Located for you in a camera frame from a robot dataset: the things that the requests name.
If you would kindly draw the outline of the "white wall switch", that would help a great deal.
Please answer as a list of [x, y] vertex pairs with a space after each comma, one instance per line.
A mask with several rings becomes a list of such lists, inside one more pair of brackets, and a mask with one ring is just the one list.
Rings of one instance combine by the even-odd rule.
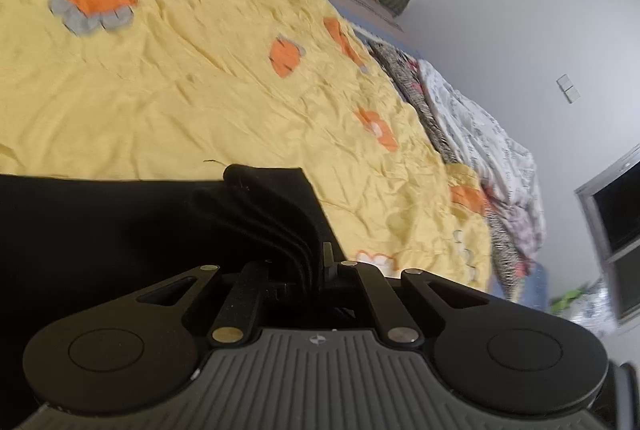
[[559, 89], [562, 90], [564, 97], [570, 104], [574, 104], [580, 98], [579, 90], [577, 90], [577, 87], [567, 74], [560, 76], [556, 80], [556, 84], [558, 84]]

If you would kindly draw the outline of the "dark framed window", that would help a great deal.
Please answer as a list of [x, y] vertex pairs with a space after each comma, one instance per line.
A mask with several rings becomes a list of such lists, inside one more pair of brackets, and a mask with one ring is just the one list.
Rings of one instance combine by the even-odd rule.
[[639, 316], [639, 149], [576, 190], [616, 320]]

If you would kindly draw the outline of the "white patterned crumpled blanket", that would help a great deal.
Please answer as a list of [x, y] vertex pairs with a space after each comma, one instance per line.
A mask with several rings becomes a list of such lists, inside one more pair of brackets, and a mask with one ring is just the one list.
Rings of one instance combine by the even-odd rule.
[[418, 66], [426, 101], [448, 145], [480, 178], [518, 253], [536, 259], [546, 238], [546, 219], [533, 153], [428, 61], [419, 60]]

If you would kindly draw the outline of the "yellow carrot print bedsheet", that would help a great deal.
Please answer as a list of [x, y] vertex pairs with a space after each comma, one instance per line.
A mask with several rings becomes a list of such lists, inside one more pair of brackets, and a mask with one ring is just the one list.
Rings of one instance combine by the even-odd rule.
[[219, 179], [300, 168], [350, 260], [478, 290], [480, 181], [327, 0], [1, 0], [1, 168]]

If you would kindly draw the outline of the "black white patterned cloth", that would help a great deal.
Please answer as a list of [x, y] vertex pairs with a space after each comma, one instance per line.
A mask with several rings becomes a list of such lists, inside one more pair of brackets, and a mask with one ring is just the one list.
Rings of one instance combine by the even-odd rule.
[[[390, 77], [399, 94], [416, 110], [420, 123], [435, 150], [446, 164], [458, 164], [462, 161], [454, 153], [442, 129], [438, 125], [430, 104], [423, 90], [416, 62], [408, 54], [395, 46], [373, 40], [366, 40], [371, 56], [378, 62]], [[484, 216], [490, 232], [490, 254], [492, 272], [497, 280], [503, 298], [512, 302], [520, 302], [524, 294], [525, 278], [529, 267], [524, 257], [515, 248], [511, 236], [498, 219], [495, 208], [490, 204], [485, 190], [481, 189], [475, 199], [470, 191], [457, 191], [457, 196], [464, 205], [472, 205], [472, 201], [480, 204], [480, 214]]]

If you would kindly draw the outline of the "black pants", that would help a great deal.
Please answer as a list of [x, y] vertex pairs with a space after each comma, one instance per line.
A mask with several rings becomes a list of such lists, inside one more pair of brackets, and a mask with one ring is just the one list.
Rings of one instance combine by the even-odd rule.
[[1, 353], [47, 324], [203, 264], [272, 262], [317, 285], [343, 252], [299, 169], [232, 164], [214, 181], [1, 179]]

